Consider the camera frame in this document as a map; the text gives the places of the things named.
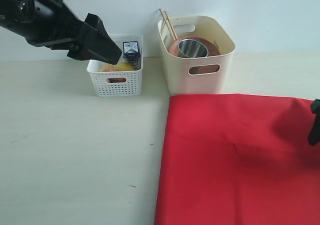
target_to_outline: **white table surface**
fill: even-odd
[[[86,62],[0,63],[0,224],[152,225],[169,93],[100,98]],[[320,98],[320,53],[236,55],[224,93]]]

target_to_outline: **yellow fruit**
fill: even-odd
[[[114,72],[115,66],[107,64],[99,69],[99,72]]]
[[[128,63],[128,62],[121,62],[116,66],[116,69],[118,69],[121,72],[125,72],[125,71],[134,71],[135,68],[134,66],[132,66],[132,64]]]

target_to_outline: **white wall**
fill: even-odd
[[[220,22],[237,53],[320,49],[320,0],[65,0],[84,19],[99,15],[109,34],[139,33],[147,57],[158,57],[158,8],[171,16],[207,15]],[[0,28],[0,61],[65,59],[65,51],[34,48]]]

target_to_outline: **basket handle hole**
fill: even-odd
[[[173,26],[177,34],[192,33],[196,30],[196,25],[194,24],[182,24]]]
[[[220,70],[220,67],[220,64],[193,66],[189,69],[189,73],[190,75],[214,74]]]
[[[120,78],[108,78],[107,80],[106,80],[106,82],[108,83],[108,84],[115,84],[115,83],[117,83],[117,84],[123,84],[123,83],[125,83],[127,81],[127,79],[125,79],[124,77],[120,77]]]

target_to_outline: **small white basket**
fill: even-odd
[[[200,58],[181,58],[170,54],[173,40],[163,20],[158,23],[162,67],[171,95],[178,94],[216,94],[221,91],[228,67],[231,64],[236,45],[213,18],[208,16],[172,17],[170,21],[179,38],[196,36],[204,38],[218,47],[220,55]],[[193,31],[179,30],[192,27]],[[193,68],[202,70],[209,66],[219,67],[217,71],[203,74],[191,74]]]
[[[141,59],[134,71],[99,72],[106,63],[90,60],[87,72],[90,74],[94,89],[99,97],[136,96],[142,92],[143,60],[143,36],[136,35],[110,35],[115,44],[122,50],[119,63],[125,62],[123,58],[123,42],[138,41],[141,51]],[[125,82],[109,83],[109,79],[125,79]]]

